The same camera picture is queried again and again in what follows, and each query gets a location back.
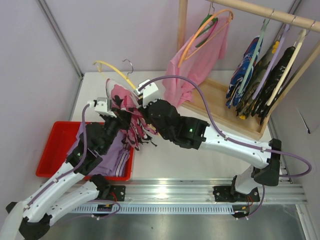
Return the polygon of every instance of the green hanger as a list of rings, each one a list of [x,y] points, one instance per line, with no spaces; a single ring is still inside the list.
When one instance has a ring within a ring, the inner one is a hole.
[[[202,21],[202,23],[200,24],[200,26],[198,27],[198,29],[199,29],[211,16],[212,16],[212,14],[208,14],[208,15],[205,17],[205,19]],[[196,36],[196,37],[199,37],[200,35],[204,34],[207,30],[209,30],[210,28],[212,28],[217,21],[218,21],[218,18],[217,18],[217,17],[215,17],[214,19],[212,19],[212,24],[211,24],[210,26],[207,26],[204,30],[202,30],[202,31],[198,34],[198,36]],[[206,39],[204,39],[202,42],[200,42],[200,43],[199,43],[197,46],[195,46],[195,47],[196,47],[196,48],[199,48],[202,44],[204,44],[204,43],[207,41],[208,38],[209,38],[209,37],[207,37]]]

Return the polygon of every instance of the yellow hanger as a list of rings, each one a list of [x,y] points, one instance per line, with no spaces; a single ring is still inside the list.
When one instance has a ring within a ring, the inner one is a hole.
[[[105,78],[105,79],[108,79],[108,77],[106,75],[104,75],[104,73],[102,72],[102,64],[103,65],[106,65],[108,66],[109,68],[111,68],[112,70],[114,70],[116,73],[118,73],[121,77],[123,77],[124,80],[127,81],[127,83],[135,90],[136,89],[136,86],[130,81],[130,79],[128,78],[128,76],[125,76],[118,68],[116,68],[115,66],[112,66],[111,64],[105,62],[105,61],[95,61],[93,63],[93,65],[96,65],[96,64],[100,64],[97,67],[98,69],[98,72]]]
[[[188,50],[191,47],[192,43],[195,41],[195,39],[197,38],[197,36],[199,35],[199,33],[201,33],[201,31],[212,21],[212,19],[216,18],[219,14],[224,13],[224,12],[229,12],[229,17],[228,17],[228,22],[222,27],[220,28],[213,36],[209,37],[200,47],[198,47],[193,53],[191,53],[190,55],[188,54]],[[201,27],[199,27],[199,29],[196,31],[196,33],[193,35],[191,41],[188,43],[188,45],[186,46],[186,48],[184,49],[182,56],[180,58],[178,67],[181,67],[181,64],[183,63],[183,61],[187,60],[188,58],[190,58],[193,54],[195,54],[200,48],[202,48],[207,42],[209,42],[212,38],[214,38],[222,29],[224,29],[230,22],[231,20],[234,19],[234,13],[229,10],[229,9],[223,9],[218,11],[216,14],[213,14],[210,18],[208,18]]]
[[[300,48],[302,46],[302,43],[304,42],[305,40],[305,37],[306,37],[306,30],[303,29],[300,31],[299,33],[299,37],[297,39],[297,41],[294,43],[294,47],[295,47],[295,50],[292,54],[292,57],[290,58],[290,61],[288,62],[288,65],[286,66],[279,82],[277,83],[276,87],[274,88],[273,92],[272,92],[272,95],[271,97],[269,98],[268,102],[266,103],[267,106],[270,106],[270,104],[273,102],[273,100],[275,99],[280,87],[282,86],[282,83],[285,81],[286,79],[286,76],[288,75],[289,73],[289,70],[291,69],[292,65],[294,64],[294,61],[300,51]]]

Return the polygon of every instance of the red plastic tray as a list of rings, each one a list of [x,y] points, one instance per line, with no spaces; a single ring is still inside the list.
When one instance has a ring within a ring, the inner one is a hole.
[[[54,123],[48,141],[46,142],[41,160],[36,169],[38,177],[51,178],[66,160],[67,152],[76,141],[79,121],[57,121]],[[106,176],[110,181],[128,181],[131,177],[134,149],[124,167],[124,176]]]

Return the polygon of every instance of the wooden tray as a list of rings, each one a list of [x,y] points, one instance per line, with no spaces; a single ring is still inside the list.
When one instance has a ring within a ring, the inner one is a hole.
[[[265,118],[263,125],[259,124],[260,118],[257,116],[250,116],[246,120],[240,119],[236,116],[235,107],[229,109],[226,106],[228,86],[211,78],[207,78],[199,86],[204,93],[215,121],[254,140],[259,140],[263,136],[269,116]],[[208,114],[200,94],[197,90],[194,90],[192,94],[194,102],[186,101],[182,106],[207,117]]]

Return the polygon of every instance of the folded purple garment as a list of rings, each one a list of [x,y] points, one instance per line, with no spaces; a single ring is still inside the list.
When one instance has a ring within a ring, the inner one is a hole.
[[[76,134],[76,141],[68,151],[68,155],[78,146],[80,134],[83,132],[82,123]],[[89,175],[101,174],[109,177],[122,177],[124,174],[124,168],[127,160],[130,156],[130,146],[127,143],[123,143],[125,134],[118,132],[117,136],[113,140],[107,154],[101,155],[102,162],[93,169]]]

